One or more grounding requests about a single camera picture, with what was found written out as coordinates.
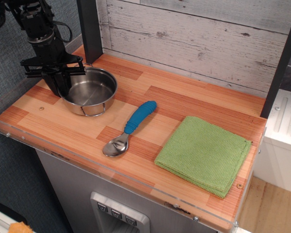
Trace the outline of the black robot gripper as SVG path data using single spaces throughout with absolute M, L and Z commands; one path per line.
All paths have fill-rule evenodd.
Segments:
M 60 96 L 56 78 L 59 78 L 59 91 L 68 94 L 71 88 L 70 75 L 84 75 L 85 69 L 82 57 L 66 52 L 67 41 L 62 39 L 57 24 L 53 24 L 41 35 L 27 37 L 36 56 L 22 60 L 21 66 L 25 68 L 28 78 L 43 78 L 50 90 Z

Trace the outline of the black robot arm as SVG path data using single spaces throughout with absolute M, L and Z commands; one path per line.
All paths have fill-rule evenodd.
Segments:
M 72 41 L 73 33 L 63 39 L 51 6 L 44 0 L 0 0 L 0 27 L 5 23 L 5 12 L 12 13 L 20 28 L 27 34 L 36 56 L 20 62 L 28 78 L 43 78 L 51 91 L 65 97 L 72 87 L 73 76 L 84 75 L 83 58 L 72 55 L 65 44 Z

